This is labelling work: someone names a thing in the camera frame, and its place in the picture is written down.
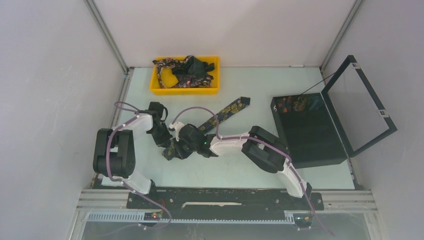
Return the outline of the navy gold floral tie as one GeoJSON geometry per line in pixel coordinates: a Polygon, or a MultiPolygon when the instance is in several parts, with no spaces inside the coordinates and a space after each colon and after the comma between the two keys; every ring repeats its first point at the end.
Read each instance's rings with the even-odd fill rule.
{"type": "MultiPolygon", "coordinates": [[[[211,117],[208,121],[200,125],[198,128],[204,135],[209,135],[208,132],[213,129],[217,129],[217,125],[223,123],[225,120],[245,109],[250,105],[251,99],[249,97],[241,96],[230,103],[227,107],[223,108],[221,111],[216,113],[213,117],[211,117]]],[[[177,158],[176,151],[174,146],[174,141],[176,138],[171,139],[171,143],[169,147],[166,147],[162,152],[162,156],[165,157],[168,161],[177,158]]]]}

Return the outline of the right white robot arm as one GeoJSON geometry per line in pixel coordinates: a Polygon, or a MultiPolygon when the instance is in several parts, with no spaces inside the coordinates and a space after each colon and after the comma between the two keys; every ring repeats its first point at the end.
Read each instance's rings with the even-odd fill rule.
{"type": "Polygon", "coordinates": [[[295,208],[310,204],[311,187],[294,167],[282,141],[265,129],[253,126],[238,135],[203,134],[194,125],[179,121],[171,123],[169,129],[175,132],[175,148],[181,159],[191,153],[204,158],[242,153],[262,171],[277,175],[295,208]]]}

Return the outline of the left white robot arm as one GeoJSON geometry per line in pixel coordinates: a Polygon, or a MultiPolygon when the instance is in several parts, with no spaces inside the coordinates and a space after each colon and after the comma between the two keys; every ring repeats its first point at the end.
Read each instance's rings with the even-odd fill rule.
{"type": "Polygon", "coordinates": [[[147,134],[152,136],[158,147],[170,146],[172,135],[163,116],[168,116],[168,109],[159,102],[151,102],[147,110],[135,109],[130,120],[114,128],[101,128],[96,135],[94,172],[128,187],[133,193],[140,193],[138,201],[145,208],[156,206],[158,194],[151,190],[153,180],[136,169],[134,141],[147,134]]]}

